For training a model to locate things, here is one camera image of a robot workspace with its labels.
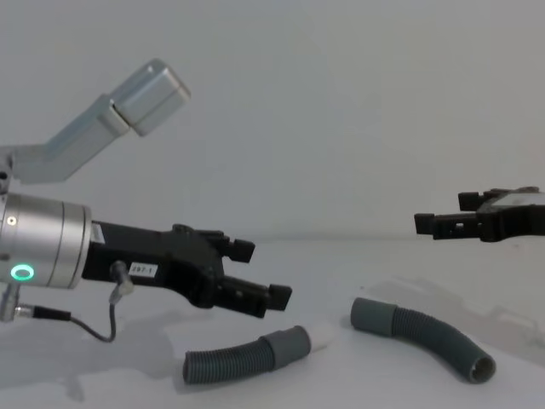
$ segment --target robotic arm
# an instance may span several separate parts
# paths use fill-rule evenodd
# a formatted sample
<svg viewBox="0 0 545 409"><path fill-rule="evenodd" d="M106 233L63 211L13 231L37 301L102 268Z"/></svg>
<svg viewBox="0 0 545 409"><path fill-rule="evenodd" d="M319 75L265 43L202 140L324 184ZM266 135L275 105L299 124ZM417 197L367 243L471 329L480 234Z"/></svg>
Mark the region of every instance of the robotic arm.
<svg viewBox="0 0 545 409"><path fill-rule="evenodd" d="M260 318L268 309L285 310L289 287L224 274L222 258L249 262L253 243L177 224L158 232L97 222L86 206L9 191L12 179L66 180L131 129L148 135L189 98L170 67L152 60L49 142L0 148L0 281L8 284L0 320L71 320L66 312L20 305L19 291L21 285L71 289L81 279L116 283L111 306L133 285L148 285L175 291L198 308L219 306Z"/></svg>

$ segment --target green led ring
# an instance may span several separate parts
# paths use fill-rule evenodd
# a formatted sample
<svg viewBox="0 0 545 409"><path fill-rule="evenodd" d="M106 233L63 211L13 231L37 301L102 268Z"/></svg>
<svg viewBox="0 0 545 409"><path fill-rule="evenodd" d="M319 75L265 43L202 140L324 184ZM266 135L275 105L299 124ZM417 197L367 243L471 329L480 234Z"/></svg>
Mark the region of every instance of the green led ring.
<svg viewBox="0 0 545 409"><path fill-rule="evenodd" d="M26 275L20 275L20 272L25 272ZM17 264L11 269L11 277L17 281L28 281L34 277L34 268L28 264Z"/></svg>

